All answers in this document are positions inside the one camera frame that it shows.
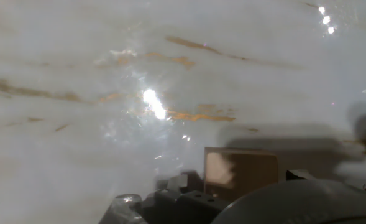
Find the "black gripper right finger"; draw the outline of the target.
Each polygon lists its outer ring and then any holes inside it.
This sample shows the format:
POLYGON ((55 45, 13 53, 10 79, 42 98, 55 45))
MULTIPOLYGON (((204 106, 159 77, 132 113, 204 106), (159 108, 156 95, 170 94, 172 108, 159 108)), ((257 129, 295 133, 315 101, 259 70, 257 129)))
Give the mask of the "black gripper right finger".
POLYGON ((286 181, 300 180, 300 179, 311 180, 315 179, 315 177, 304 169, 295 169, 286 171, 286 181))

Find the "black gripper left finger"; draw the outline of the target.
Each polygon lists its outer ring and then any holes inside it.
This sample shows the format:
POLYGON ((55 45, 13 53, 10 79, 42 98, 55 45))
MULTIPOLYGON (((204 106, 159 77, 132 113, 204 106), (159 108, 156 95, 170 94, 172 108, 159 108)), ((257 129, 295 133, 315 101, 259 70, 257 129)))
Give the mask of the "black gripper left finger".
POLYGON ((148 224, 210 224, 229 202, 204 192, 204 181, 195 171, 160 177, 155 192, 141 203, 148 224))

